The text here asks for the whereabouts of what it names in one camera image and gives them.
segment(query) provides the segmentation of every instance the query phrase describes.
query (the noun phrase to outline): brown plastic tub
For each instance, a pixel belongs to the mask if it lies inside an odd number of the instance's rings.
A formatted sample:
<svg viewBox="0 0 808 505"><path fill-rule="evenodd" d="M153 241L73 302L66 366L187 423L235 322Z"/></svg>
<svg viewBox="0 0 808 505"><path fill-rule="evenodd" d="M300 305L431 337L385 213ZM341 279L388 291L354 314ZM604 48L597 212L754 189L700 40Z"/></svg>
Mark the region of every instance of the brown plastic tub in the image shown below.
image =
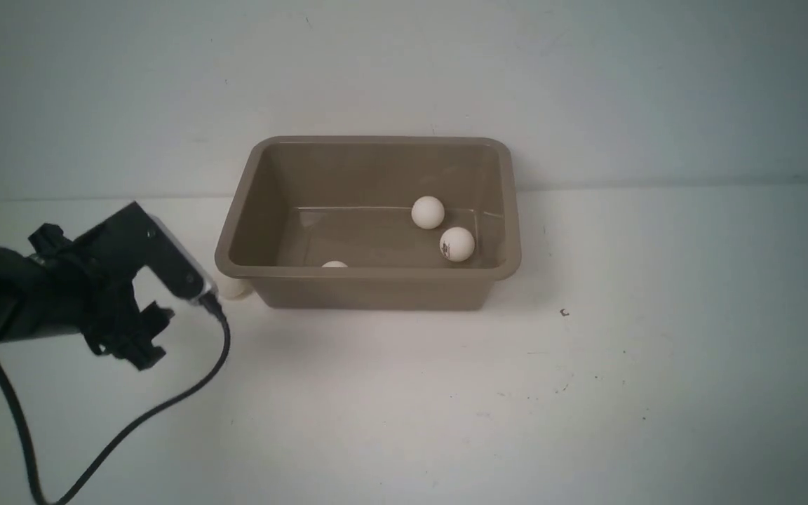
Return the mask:
<svg viewBox="0 0 808 505"><path fill-rule="evenodd" d="M417 198L445 204L423 230ZM476 237L467 261L438 243ZM519 267L509 150L489 138L274 137L251 151L217 244L217 268L270 307L472 310ZM349 268L321 268L337 260Z"/></svg>

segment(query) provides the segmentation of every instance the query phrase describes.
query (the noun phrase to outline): black object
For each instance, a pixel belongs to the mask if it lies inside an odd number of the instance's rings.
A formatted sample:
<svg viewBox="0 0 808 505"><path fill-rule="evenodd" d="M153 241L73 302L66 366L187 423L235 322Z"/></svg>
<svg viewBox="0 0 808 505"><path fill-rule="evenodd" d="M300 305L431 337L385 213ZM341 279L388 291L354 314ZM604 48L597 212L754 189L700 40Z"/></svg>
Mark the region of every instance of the black object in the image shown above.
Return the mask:
<svg viewBox="0 0 808 505"><path fill-rule="evenodd" d="M147 266L176 297L195 303L212 283L169 230L131 203L71 241L55 224L29 237L27 258L0 247L0 342L80 332L96 355L138 370L163 358L152 339L173 311L139 311L133 278Z"/></svg>
<svg viewBox="0 0 808 505"><path fill-rule="evenodd" d="M217 359L216 364L214 367L211 368L211 371L196 382L192 387L189 387L186 391L183 391L180 394L177 394L170 400L166 402L160 403L160 405L155 405L153 408L148 410L143 415L137 417L126 425L126 428L122 429L116 437L112 439L105 446L105 448L99 453L99 456L96 456L93 460L93 463L90 464L88 468L81 474L80 479L76 480L73 486L64 496L61 496L61 499L55 502L48 502L46 501L45 495L42 493L42 485L39 483L39 467L36 465L36 453L33 450L33 440L29 435L29 427L27 426L27 420L25 416L23 416L23 409L20 408L20 402L17 399L17 394L14 393L14 388L12 387L11 381L8 380L8 376L6 376L6 372L4 372L2 365L0 365L0 387L2 388L2 393L6 397L6 402L8 403L8 408L12 412L12 417L14 419L14 425L17 427L18 438L20 439L20 448L23 451L23 462L27 468L27 482L29 483L29 492L33 496L33 501L36 505L64 505L65 503L71 501L71 499L76 496L77 492L80 492L80 489L86 485L87 480L93 476L96 470L99 469L99 466L102 466L105 459L118 447L118 444L121 443L124 438L128 437L134 429L138 428L142 425L142 423L148 421L148 419L153 418L160 412L167 410L171 406L177 405L177 403L182 402L186 398L192 396L192 394L198 392L202 387L206 384L211 382L211 380L217 375L217 372L220 371L220 368L227 363L227 357L230 352L230 325L227 322L227 317L224 316L222 313L222 308L220 304L217 303L217 298L212 293L205 294L202 297L201 304L205 307L209 313L211 313L217 320L220 322L222 329L224 329L224 348L220 353L220 358Z"/></svg>

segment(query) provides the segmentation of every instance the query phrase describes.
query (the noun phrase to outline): black wire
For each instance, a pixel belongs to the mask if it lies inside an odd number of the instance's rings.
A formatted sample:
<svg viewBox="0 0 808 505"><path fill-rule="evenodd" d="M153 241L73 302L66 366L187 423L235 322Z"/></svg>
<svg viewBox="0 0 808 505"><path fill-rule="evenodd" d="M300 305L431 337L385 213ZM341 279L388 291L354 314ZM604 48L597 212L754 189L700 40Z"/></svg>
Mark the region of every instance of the black wire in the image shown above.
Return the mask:
<svg viewBox="0 0 808 505"><path fill-rule="evenodd" d="M33 451L33 440L29 437L29 428L27 427L27 420L23 415L23 409L20 408L20 402L17 399L17 394L14 393L14 388L12 387L11 381L8 380L8 376L6 376L6 371L3 370L2 365L0 364L0 387L2 388L2 393L6 397L6 402L8 403L8 408L11 410L12 417L14 418L14 425L17 427L17 434L18 438L20 439L20 448L23 450L23 461L25 461L25 466L27 467L27 480L29 483L29 492L33 496L33 501L36 502L36 505L64 505L65 503L71 501L71 499L76 496L77 492L80 492L80 489L86 485L87 480L93 476L96 470L99 469L99 466L102 466L104 463L105 458L107 458L118 444L121 443L124 438L128 437L134 429L138 428L142 423L148 421L157 415L160 412L170 408L171 406L177 405L177 403L182 402L186 398L189 398L194 393L198 393L202 387L204 387L208 382L210 382L216 375L217 372L220 371L220 368L227 362L227 356L230 352L230 325L227 322L227 317L224 316L222 310L220 308L220 304L217 303L216 297L214 295L205 295L202 299L202 305L210 312L217 320L220 322L222 329L224 329L224 349L220 353L220 358L217 359L217 363L211 368L211 371L195 383L195 386L189 387L186 391L183 391L180 394L177 394L170 400L167 400L164 403L160 403L160 405L155 405L152 409L148 410L148 412L144 413L143 415L137 417L126 425L126 428L122 429L116 437L112 439L105 446L105 448L99 453L93 463L90 464L88 468L86 468L86 472L81 474L80 479L76 480L73 486L61 499L55 501L54 503L49 503L46 501L46 497L42 493L42 486L39 483L39 467L36 466L36 453Z"/></svg>

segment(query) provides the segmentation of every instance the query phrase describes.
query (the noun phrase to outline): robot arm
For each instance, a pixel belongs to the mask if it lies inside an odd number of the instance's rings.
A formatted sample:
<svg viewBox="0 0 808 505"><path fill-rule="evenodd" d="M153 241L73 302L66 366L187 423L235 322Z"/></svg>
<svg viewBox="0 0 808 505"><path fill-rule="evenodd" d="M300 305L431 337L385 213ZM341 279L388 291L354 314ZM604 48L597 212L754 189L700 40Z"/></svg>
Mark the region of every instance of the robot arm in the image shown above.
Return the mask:
<svg viewBox="0 0 808 505"><path fill-rule="evenodd" d="M156 218L131 203L71 241L43 224L29 237L36 253L0 247L0 342L83 333L96 355L111 354L138 370L164 350L152 339L173 311L139 310L133 279L147 266L176 297L198 304L213 282Z"/></svg>

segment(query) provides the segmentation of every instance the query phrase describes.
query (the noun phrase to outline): table surface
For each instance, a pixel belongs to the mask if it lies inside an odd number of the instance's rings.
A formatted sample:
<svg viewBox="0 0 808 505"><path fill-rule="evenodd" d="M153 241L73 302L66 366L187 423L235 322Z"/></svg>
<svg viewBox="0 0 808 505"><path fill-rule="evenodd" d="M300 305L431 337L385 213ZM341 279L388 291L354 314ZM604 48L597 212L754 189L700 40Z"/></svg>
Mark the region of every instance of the table surface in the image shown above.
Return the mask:
<svg viewBox="0 0 808 505"><path fill-rule="evenodd" d="M202 265L228 198L147 199ZM125 201L0 203L0 244ZM808 503L808 185L519 196L523 265L475 313L224 304L227 367L138 429L77 503ZM202 377L177 309L144 373L78 336L0 346L57 498ZM0 503L30 503L0 393Z"/></svg>

